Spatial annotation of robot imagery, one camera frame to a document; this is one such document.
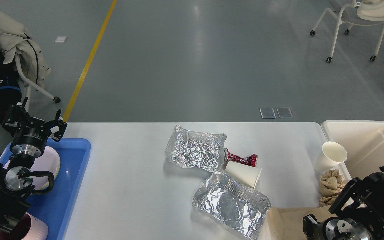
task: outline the white paper cup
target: white paper cup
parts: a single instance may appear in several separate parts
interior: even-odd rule
[[[262,169],[244,165],[235,161],[229,161],[224,172],[233,179],[239,181],[241,184],[247,187],[255,188],[257,181],[260,178],[260,173],[262,173]]]
[[[47,224],[25,213],[11,233],[0,231],[0,240],[45,240],[47,235]]]
[[[323,173],[346,161],[347,158],[348,153],[342,145],[335,142],[325,142],[313,166],[317,172]]]

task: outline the chair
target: chair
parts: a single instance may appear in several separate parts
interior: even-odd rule
[[[379,40],[374,51],[374,55],[371,56],[370,61],[374,61],[378,55],[380,44],[384,34],[384,0],[367,0],[362,2],[356,1],[357,0],[330,0],[330,4],[335,10],[333,11],[330,8],[326,8],[318,19],[317,24],[310,32],[311,36],[315,35],[315,30],[326,13],[329,13],[330,15],[332,15],[332,17],[337,19],[334,40],[331,47],[331,53],[326,60],[326,62],[328,63],[332,61],[334,47],[336,46],[337,34],[342,23],[349,24],[344,32],[345,35],[349,34],[350,30],[354,25],[374,26],[378,24],[383,24]]]

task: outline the red wrapper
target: red wrapper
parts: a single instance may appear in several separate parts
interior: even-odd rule
[[[252,167],[256,166],[256,163],[257,163],[256,154],[253,154],[250,157],[242,158],[240,156],[231,154],[228,149],[226,149],[226,151],[227,151],[227,161],[235,161],[235,162],[239,162],[241,164],[252,166]]]

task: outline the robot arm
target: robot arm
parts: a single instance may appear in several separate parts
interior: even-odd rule
[[[17,105],[10,106],[3,125],[15,126],[17,131],[10,145],[10,164],[7,169],[0,164],[0,230],[11,232],[30,204],[26,199],[33,194],[46,194],[54,186],[54,176],[48,171],[31,171],[35,158],[44,153],[48,138],[59,141],[66,130],[67,124],[60,117],[58,110],[54,120],[45,122],[31,117],[24,109],[27,98]],[[32,176],[47,176],[49,187],[35,190]]]

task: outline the white bin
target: white bin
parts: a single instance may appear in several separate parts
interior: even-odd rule
[[[340,143],[348,152],[341,172],[346,179],[363,179],[384,166],[384,121],[328,120],[321,125],[327,140]]]

